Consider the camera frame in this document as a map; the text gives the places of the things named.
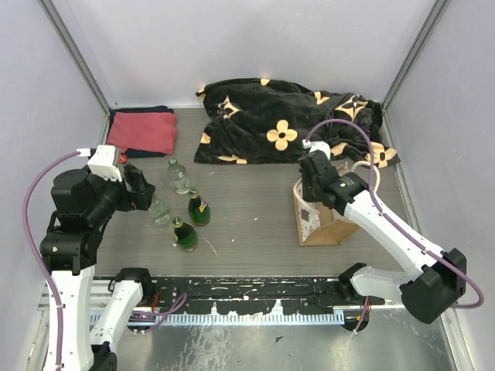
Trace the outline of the canvas tote bag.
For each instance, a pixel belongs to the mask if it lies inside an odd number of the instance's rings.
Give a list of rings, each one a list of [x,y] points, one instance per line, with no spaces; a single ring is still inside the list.
[[[296,180],[292,186],[292,196],[300,247],[339,245],[360,229],[341,213],[347,199],[352,201],[359,192],[368,189],[367,183],[353,171],[358,166],[369,165],[367,161],[358,161],[352,166],[344,162],[336,167],[339,178],[333,188],[337,191],[335,209],[329,209],[320,202],[305,201],[302,179]]]

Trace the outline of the green bottle front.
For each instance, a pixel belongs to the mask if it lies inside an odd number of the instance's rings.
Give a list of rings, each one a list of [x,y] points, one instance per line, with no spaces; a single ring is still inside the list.
[[[192,226],[184,223],[179,216],[172,218],[175,242],[185,251],[193,251],[198,246],[198,236]]]

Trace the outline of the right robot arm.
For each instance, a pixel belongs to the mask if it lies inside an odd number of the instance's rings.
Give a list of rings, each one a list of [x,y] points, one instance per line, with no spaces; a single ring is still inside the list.
[[[298,160],[303,199],[322,203],[371,235],[401,266],[377,270],[358,263],[340,275],[340,297],[355,305],[364,297],[403,305],[420,322],[430,324],[466,292],[467,259],[424,238],[393,213],[356,173],[339,174],[323,151]]]

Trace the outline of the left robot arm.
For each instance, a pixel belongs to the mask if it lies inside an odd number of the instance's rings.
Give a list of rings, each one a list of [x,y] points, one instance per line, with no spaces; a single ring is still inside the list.
[[[49,345],[46,370],[115,370],[117,347],[136,306],[155,297],[149,270],[123,268],[110,301],[90,324],[90,289],[106,226],[117,211],[146,211],[155,193],[142,171],[127,163],[121,178],[106,180],[89,167],[53,180],[52,213],[40,253],[49,278]]]

